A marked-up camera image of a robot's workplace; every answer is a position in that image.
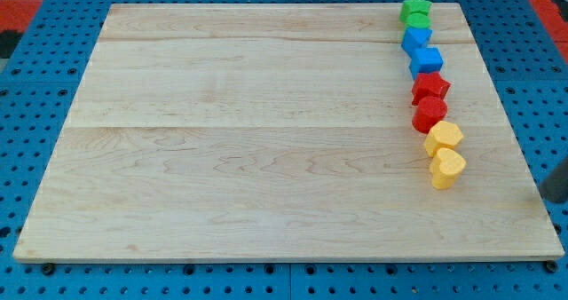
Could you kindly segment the dark grey robot arm tip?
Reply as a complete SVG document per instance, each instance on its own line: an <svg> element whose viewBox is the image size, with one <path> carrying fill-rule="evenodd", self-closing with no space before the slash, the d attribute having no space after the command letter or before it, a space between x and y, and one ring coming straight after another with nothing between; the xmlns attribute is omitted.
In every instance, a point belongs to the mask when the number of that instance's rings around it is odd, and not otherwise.
<svg viewBox="0 0 568 300"><path fill-rule="evenodd" d="M567 158L564 157L540 182L540 197L552 203L567 202Z"/></svg>

